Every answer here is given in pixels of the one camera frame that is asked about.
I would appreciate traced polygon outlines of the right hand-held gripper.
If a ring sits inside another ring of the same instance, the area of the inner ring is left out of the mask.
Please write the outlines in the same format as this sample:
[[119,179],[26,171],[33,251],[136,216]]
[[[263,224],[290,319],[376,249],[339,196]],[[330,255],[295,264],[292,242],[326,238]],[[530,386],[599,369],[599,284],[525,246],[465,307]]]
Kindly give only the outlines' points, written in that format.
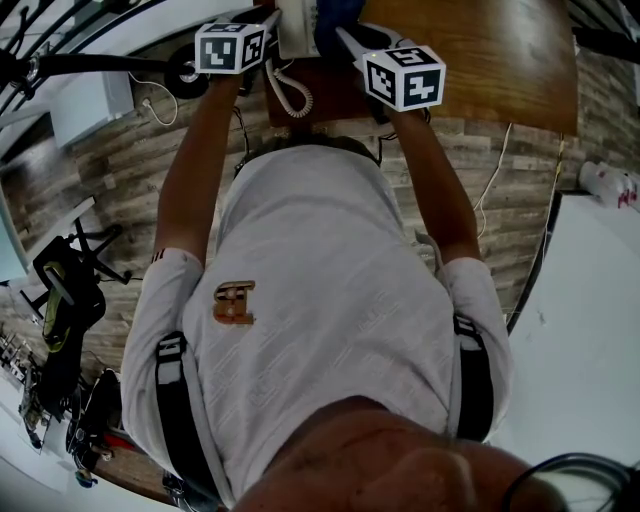
[[372,23],[338,27],[336,34],[369,96],[397,112],[442,103],[446,64],[429,46]]

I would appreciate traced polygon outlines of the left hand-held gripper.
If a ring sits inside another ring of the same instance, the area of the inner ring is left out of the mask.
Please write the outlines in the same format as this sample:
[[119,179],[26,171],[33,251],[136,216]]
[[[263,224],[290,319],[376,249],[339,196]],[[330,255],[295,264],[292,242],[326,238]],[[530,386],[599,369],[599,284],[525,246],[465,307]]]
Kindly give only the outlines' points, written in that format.
[[247,8],[219,15],[195,34],[195,71],[199,74],[242,74],[261,64],[281,10]]

